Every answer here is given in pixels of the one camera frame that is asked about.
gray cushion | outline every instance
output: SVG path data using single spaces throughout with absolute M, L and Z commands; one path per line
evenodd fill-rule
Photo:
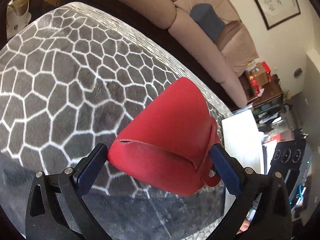
M 194 6 L 190 17 L 201 27 L 208 37 L 216 43 L 226 24 L 218 17 L 212 5 L 200 3 Z

white geometric line pattern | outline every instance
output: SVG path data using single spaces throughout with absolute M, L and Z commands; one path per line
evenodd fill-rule
M 97 21 L 97 16 L 88 17 L 89 8 L 80 3 L 58 8 L 17 34 L 0 51 L 0 150 L 28 170 L 59 173 L 75 166 L 97 143 L 109 147 L 119 132 L 180 76 L 193 80 L 207 102 L 215 96 L 208 89 L 204 93 L 201 81 L 146 37 L 145 43 L 153 49 L 140 45 L 140 33 L 132 34 L 131 29 L 120 33 L 113 28 L 115 22 L 121 26 L 118 19 L 97 9 L 90 9 L 91 14 L 103 13 L 104 23 Z M 180 70 L 172 67 L 172 62 L 178 62 Z M 207 105 L 222 140 L 221 120 L 230 112 L 216 101 L 223 111 Z M 172 238 L 163 214 L 152 204 L 152 197 L 172 194 L 137 181 L 109 163 L 93 187 L 106 196 L 147 199 L 164 235 Z M 205 192 L 223 194 L 223 185 L 204 187 L 198 194 Z M 218 217 L 208 219 L 207 225 Z M 176 239 L 187 233 L 175 234 Z

metal screw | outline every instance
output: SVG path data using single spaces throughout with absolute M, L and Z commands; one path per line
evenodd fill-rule
M 37 173 L 36 173 L 36 177 L 37 178 L 40 178 L 42 176 L 42 171 L 38 171 Z
M 64 173 L 65 174 L 70 174 L 70 173 L 72 173 L 73 172 L 73 168 L 66 168 L 65 170 L 64 170 Z
M 253 173 L 253 169 L 251 169 L 251 168 L 245 168 L 245 170 L 244 170 L 246 173 L 248 173 L 248 174 L 252 174 Z
M 279 179 L 282 177 L 282 175 L 281 175 L 280 172 L 276 172 L 276 173 L 275 173 L 275 176 L 276 176 L 277 178 L 279 178 Z

sofa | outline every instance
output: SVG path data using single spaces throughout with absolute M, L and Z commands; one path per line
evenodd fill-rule
M 219 83 L 238 107 L 247 105 L 239 81 L 245 66 L 258 57 L 247 28 L 229 0 L 118 0 L 167 30 Z M 189 15 L 201 3 L 212 5 L 225 23 L 214 43 Z

table covered with blanket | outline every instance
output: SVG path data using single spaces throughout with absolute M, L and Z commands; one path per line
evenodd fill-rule
M 0 51 L 0 205 L 20 233 L 37 171 L 61 173 L 97 143 L 110 147 L 179 77 L 201 90 L 223 141 L 228 108 L 172 55 L 107 13 L 70 3 L 11 39 Z M 205 239 L 213 231 L 224 195 L 221 182 L 177 196 L 106 163 L 83 200 L 115 240 L 180 240 Z

